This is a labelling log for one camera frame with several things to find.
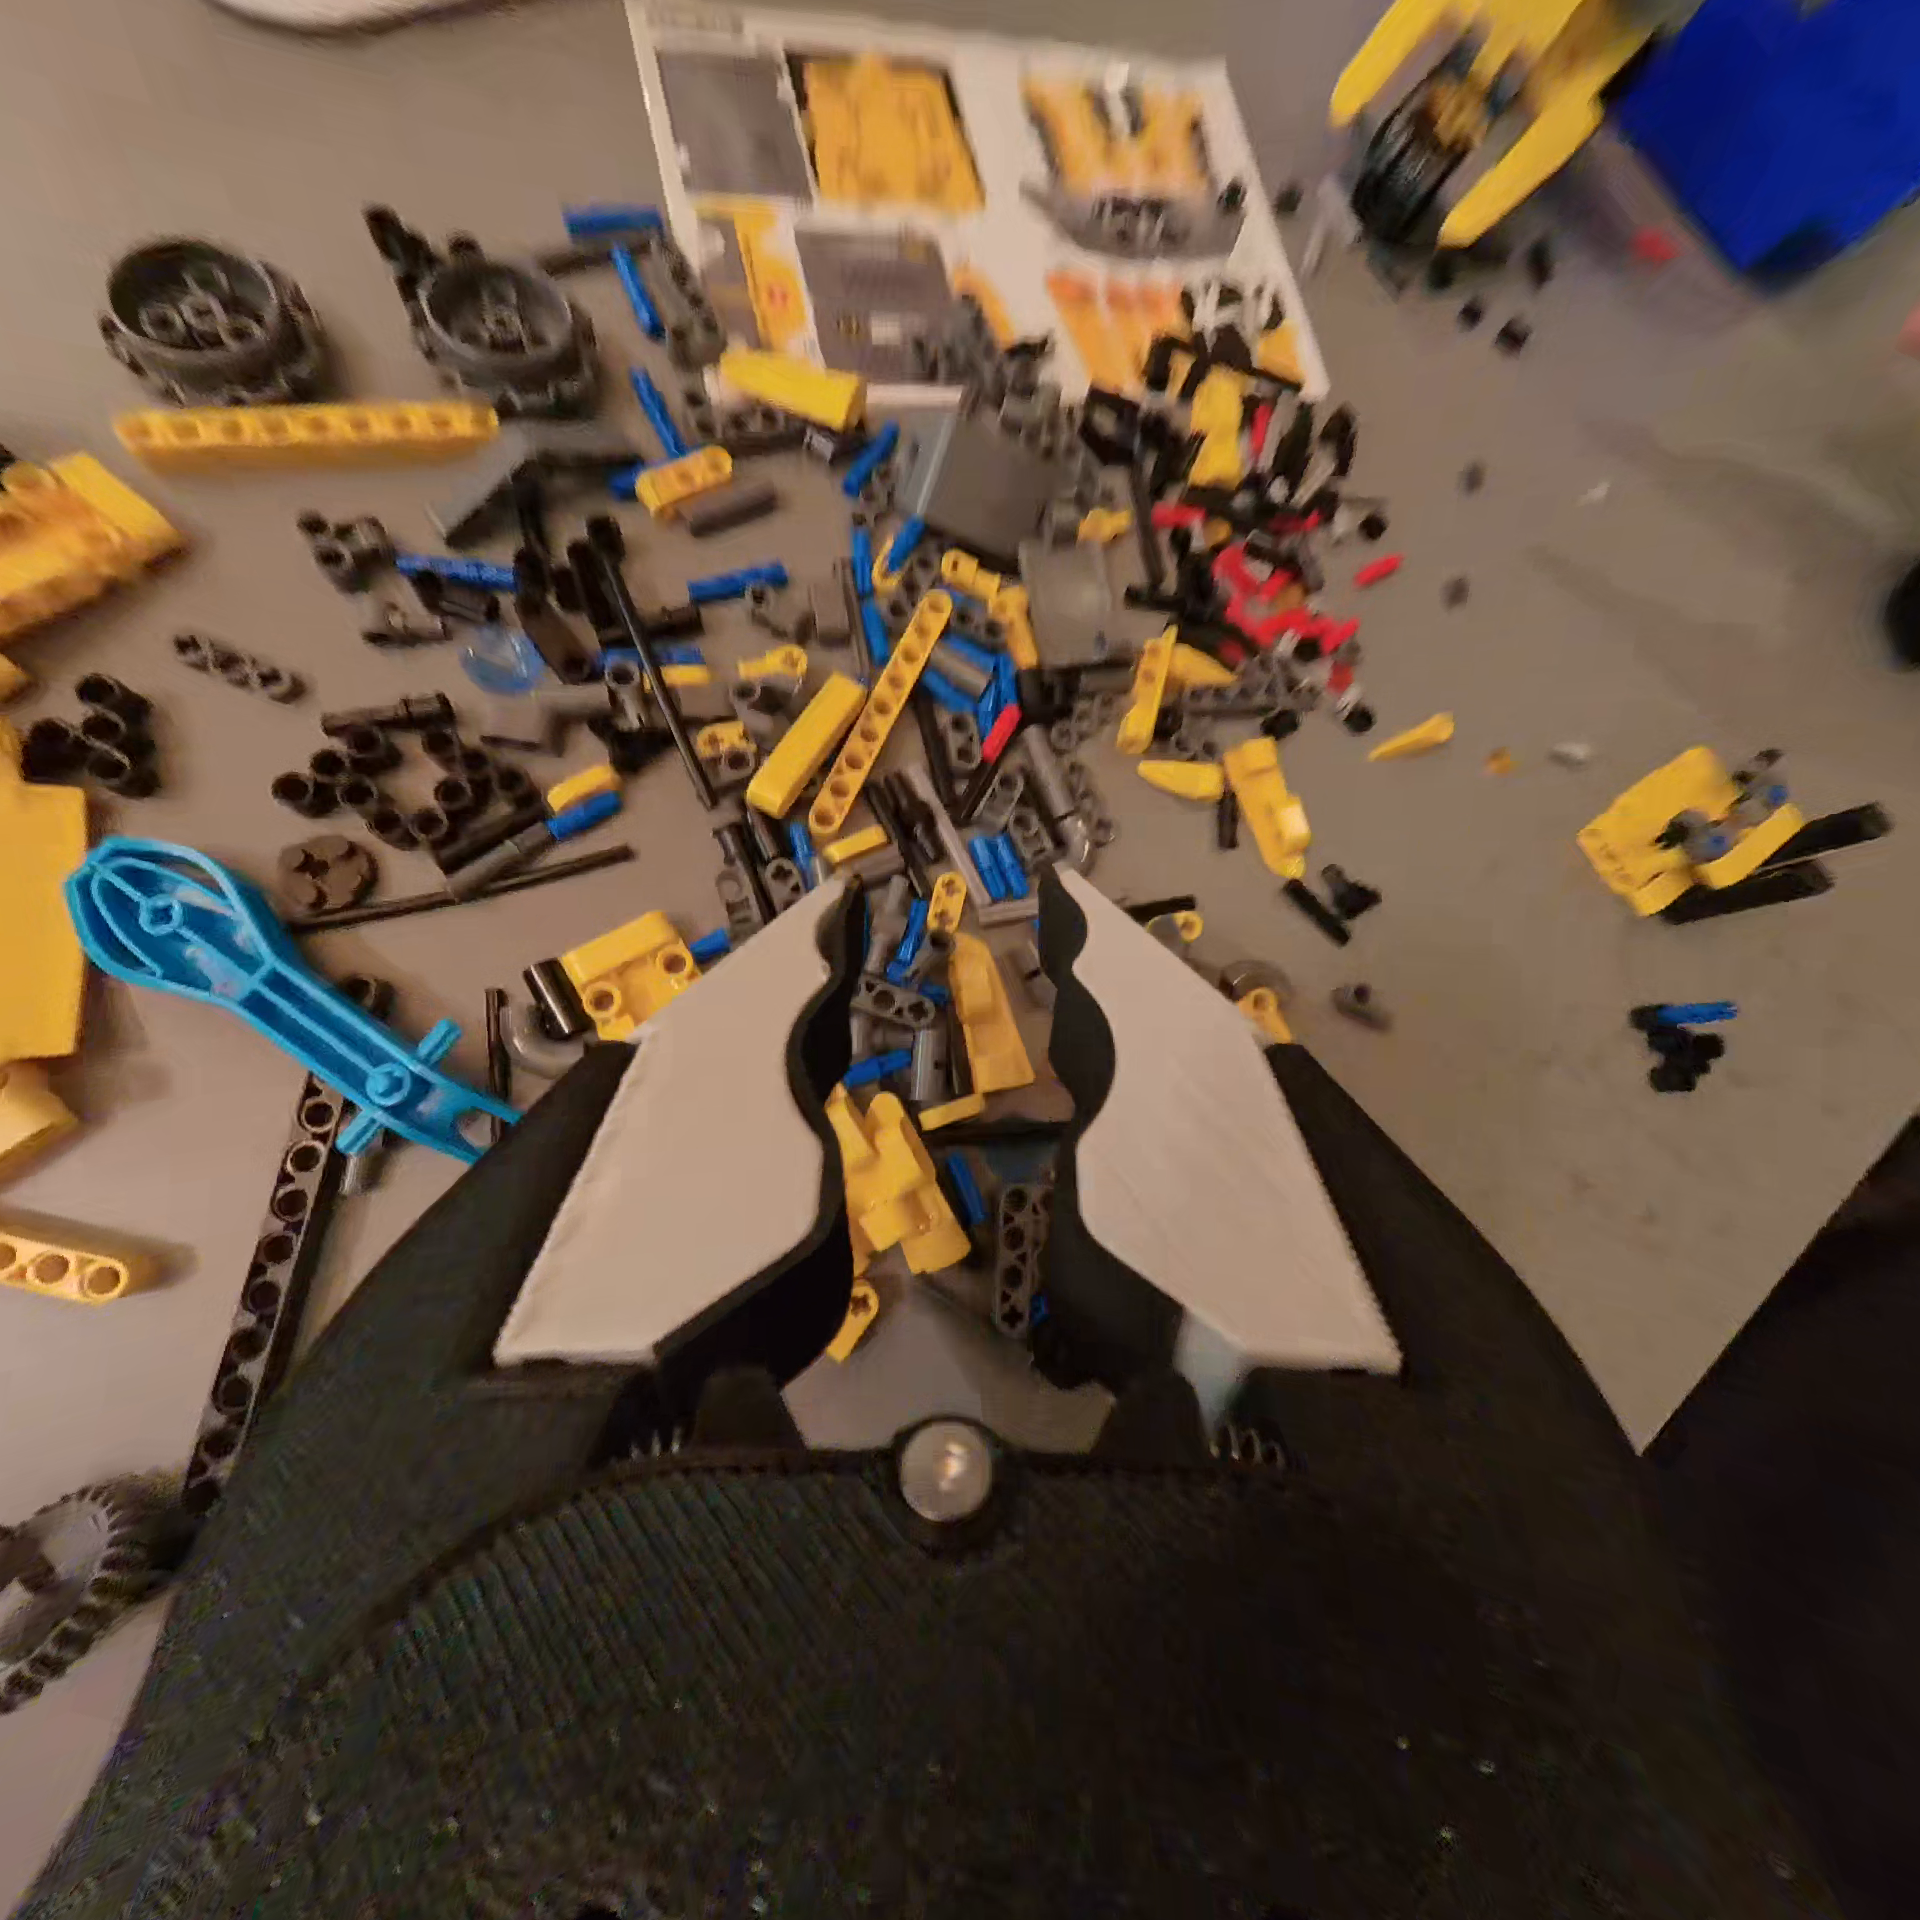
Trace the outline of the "yellow black toy vehicle model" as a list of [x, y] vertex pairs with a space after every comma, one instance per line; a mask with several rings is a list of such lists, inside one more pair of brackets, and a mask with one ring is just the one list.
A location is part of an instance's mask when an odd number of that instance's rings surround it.
[[1361, 230], [1385, 248], [1475, 248], [1593, 137], [1663, 32], [1663, 5], [1391, 5], [1329, 99], [1329, 127], [1353, 142]]

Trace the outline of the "blue storage bin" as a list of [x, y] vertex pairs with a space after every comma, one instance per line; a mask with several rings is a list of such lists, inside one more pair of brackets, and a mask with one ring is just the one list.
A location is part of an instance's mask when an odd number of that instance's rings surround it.
[[1614, 120], [1721, 261], [1776, 289], [1915, 201], [1918, 5], [1701, 5]]

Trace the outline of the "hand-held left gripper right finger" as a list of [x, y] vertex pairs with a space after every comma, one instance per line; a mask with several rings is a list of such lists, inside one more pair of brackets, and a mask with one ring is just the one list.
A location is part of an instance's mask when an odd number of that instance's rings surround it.
[[1047, 1352], [1078, 1375], [1394, 1375], [1265, 1040], [1083, 872], [1041, 885], [1047, 1059], [1072, 1113], [1043, 1255]]

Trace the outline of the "long yellow toy beam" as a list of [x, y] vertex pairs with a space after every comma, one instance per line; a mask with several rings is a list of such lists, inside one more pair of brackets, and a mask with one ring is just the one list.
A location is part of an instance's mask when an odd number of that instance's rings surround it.
[[496, 411], [462, 400], [350, 400], [129, 411], [119, 446], [161, 473], [458, 463], [501, 439]]

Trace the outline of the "white object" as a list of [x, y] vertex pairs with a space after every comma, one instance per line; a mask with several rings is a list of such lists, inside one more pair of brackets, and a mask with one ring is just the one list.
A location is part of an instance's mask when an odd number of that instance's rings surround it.
[[208, 1], [250, 28], [302, 38], [350, 38], [401, 32], [491, 8], [491, 1]]

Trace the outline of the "yellow built toy section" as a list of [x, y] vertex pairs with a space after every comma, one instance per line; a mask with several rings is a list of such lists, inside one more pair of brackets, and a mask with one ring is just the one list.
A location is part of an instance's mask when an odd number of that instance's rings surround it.
[[89, 455], [2, 449], [2, 644], [185, 552], [185, 534]]

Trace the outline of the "small black and blue pieces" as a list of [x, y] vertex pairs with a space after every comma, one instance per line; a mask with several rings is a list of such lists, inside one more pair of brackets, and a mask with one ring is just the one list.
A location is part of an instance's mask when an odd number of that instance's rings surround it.
[[1648, 1085], [1663, 1095], [1697, 1091], [1726, 1052], [1721, 1028], [1741, 1007], [1731, 998], [1646, 1001], [1629, 1011], [1629, 1023], [1648, 1045]]

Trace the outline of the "long black toy beam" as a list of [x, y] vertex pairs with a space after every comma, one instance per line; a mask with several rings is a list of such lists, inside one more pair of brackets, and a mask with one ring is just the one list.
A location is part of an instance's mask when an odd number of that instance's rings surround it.
[[224, 1497], [264, 1408], [294, 1361], [345, 1177], [344, 1124], [344, 1096], [311, 1072], [295, 1099], [271, 1205], [185, 1461], [182, 1509], [191, 1525], [202, 1525]]

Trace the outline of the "short yellow toy beam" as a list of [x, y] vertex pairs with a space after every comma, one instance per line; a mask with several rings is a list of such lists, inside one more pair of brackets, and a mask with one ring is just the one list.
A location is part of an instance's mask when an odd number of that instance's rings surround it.
[[122, 1232], [2, 1213], [2, 1289], [57, 1305], [105, 1307], [161, 1284], [166, 1255]]

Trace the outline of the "pile of toy building pieces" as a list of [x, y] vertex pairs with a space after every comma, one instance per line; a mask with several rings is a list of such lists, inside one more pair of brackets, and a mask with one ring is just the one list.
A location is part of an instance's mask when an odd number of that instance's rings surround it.
[[278, 798], [317, 812], [366, 800], [366, 827], [435, 854], [440, 891], [366, 904], [370, 849], [334, 835], [283, 852], [269, 903], [231, 910], [237, 940], [258, 944], [271, 927], [349, 927], [555, 879], [541, 859], [616, 814], [630, 771], [694, 749], [730, 927], [694, 944], [654, 913], [542, 959], [526, 975], [535, 1030], [632, 1040], [810, 885], [865, 879], [854, 1062], [829, 1099], [856, 1270], [837, 1352], [877, 1316], [878, 1257], [943, 1277], [986, 1252], [969, 1144], [1000, 1137], [982, 1113], [1035, 1073], [1000, 959], [968, 919], [1035, 931], [1041, 875], [1087, 871], [1111, 840], [1072, 758], [1096, 725], [1115, 725], [1143, 779], [1210, 804], [1224, 847], [1256, 846], [1336, 944], [1382, 903], [1336, 861], [1310, 877], [1305, 804], [1283, 775], [1280, 742], [1309, 710], [1357, 735], [1376, 723], [1357, 681], [1358, 627], [1318, 598], [1321, 548], [1382, 542], [1389, 515], [1353, 493], [1357, 411], [1305, 395], [1278, 295], [1192, 281], [1127, 372], [1090, 389], [1074, 437], [1041, 407], [1043, 347], [998, 351], [976, 299], [961, 305], [955, 349], [951, 376], [1005, 411], [989, 449], [1016, 452], [1023, 429], [1029, 463], [1055, 444], [1080, 456], [1062, 531], [1029, 539], [1017, 565], [995, 561], [989, 534], [951, 511], [904, 505], [893, 542], [857, 511], [811, 630], [825, 644], [839, 615], [862, 669], [810, 685], [806, 643], [774, 622], [779, 646], [742, 662], [734, 715], [707, 723], [685, 709], [671, 643], [730, 598], [769, 617], [785, 571], [713, 576], [646, 615], [600, 595], [621, 544], [597, 520], [569, 560], [602, 654], [574, 657], [562, 689], [587, 700], [609, 761], [537, 792], [470, 752], [440, 694], [336, 713], [336, 753]]

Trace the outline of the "scattered small black connectors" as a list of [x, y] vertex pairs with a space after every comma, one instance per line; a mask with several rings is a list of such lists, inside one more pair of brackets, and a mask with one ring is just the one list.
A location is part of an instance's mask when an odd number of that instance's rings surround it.
[[1329, 251], [1353, 251], [1385, 296], [1451, 303], [1457, 332], [1490, 328], [1505, 356], [1530, 347], [1538, 324], [1535, 305], [1560, 272], [1552, 230], [1541, 224], [1499, 220], [1480, 238], [1446, 243], [1447, 197], [1414, 180], [1293, 177], [1274, 192], [1272, 211], [1283, 224], [1309, 221], [1304, 277]]

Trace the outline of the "yellow sticker sheet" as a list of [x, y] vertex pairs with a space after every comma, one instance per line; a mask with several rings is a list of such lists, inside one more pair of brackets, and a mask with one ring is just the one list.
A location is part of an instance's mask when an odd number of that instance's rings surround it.
[[630, 5], [663, 208], [730, 337], [872, 392], [959, 395], [965, 337], [1138, 392], [1211, 315], [1330, 392], [1231, 69], [761, 5]]

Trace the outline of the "small yellow toy brick assembly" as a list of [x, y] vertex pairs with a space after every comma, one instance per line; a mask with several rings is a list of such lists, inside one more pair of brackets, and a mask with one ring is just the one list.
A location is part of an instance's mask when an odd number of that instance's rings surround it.
[[1683, 927], [1821, 897], [1833, 889], [1831, 857], [1891, 829], [1877, 801], [1809, 816], [1779, 749], [1731, 763], [1691, 747], [1629, 785], [1575, 843], [1637, 919]]

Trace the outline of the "yellow flat toy panel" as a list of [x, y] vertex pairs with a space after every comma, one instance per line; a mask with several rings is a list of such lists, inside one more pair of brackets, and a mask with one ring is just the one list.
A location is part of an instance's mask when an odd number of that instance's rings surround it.
[[64, 885], [89, 849], [81, 789], [35, 784], [2, 725], [2, 1068], [57, 1061], [81, 1041], [87, 957]]

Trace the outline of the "black toy wheel hub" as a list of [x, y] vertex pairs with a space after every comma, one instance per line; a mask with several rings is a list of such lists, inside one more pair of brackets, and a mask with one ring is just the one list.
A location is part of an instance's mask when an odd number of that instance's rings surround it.
[[305, 287], [206, 238], [122, 254], [99, 332], [114, 364], [179, 407], [307, 403], [329, 391], [329, 342]]
[[501, 420], [586, 420], [602, 398], [593, 323], [529, 261], [491, 255], [470, 235], [431, 244], [393, 208], [363, 221], [411, 337], [450, 391]]

